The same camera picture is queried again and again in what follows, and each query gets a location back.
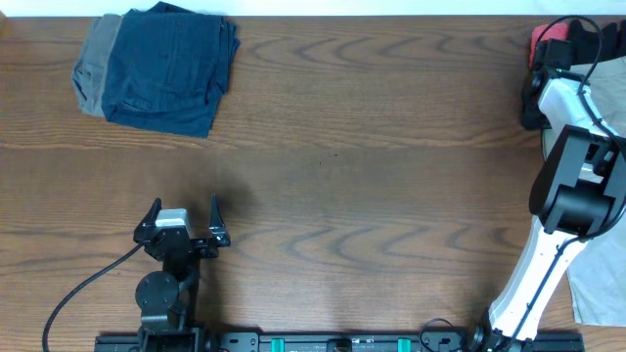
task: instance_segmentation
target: blue cloth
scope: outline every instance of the blue cloth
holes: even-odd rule
[[[159,2],[129,11],[108,63],[102,108],[107,121],[206,137],[228,89],[240,41],[221,16]]]

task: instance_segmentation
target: green tape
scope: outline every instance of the green tape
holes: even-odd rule
[[[398,338],[398,352],[411,352],[411,340],[408,338]]]
[[[272,352],[285,352],[285,341],[281,338],[272,338]]]

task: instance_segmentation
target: white wall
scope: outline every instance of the white wall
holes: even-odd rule
[[[157,0],[0,0],[7,16],[100,16]],[[626,15],[626,0],[171,0],[229,16]]]

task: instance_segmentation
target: wooden table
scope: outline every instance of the wooden table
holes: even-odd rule
[[[469,326],[525,244],[542,160],[517,122],[530,30],[549,19],[240,18],[208,139],[82,115],[69,74],[90,19],[9,19],[0,42],[0,350],[40,350],[57,303],[133,245],[156,197],[200,233],[219,196],[233,246],[202,265],[217,330]],[[134,331],[140,252],[62,311],[54,351]],[[566,279],[542,319],[588,350]]]

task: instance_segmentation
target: red cloth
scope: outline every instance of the red cloth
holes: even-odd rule
[[[539,39],[539,35],[542,31],[544,31],[544,29],[546,29],[547,26],[547,24],[539,25],[532,30],[532,35],[530,39],[530,60],[528,62],[529,67],[532,67],[532,61],[533,59],[535,59],[535,47],[537,46],[537,39]],[[553,25],[552,28],[548,29],[546,34],[541,37],[541,41],[548,39],[565,40],[567,39],[568,29],[569,26],[567,25],[567,23],[557,23]]]

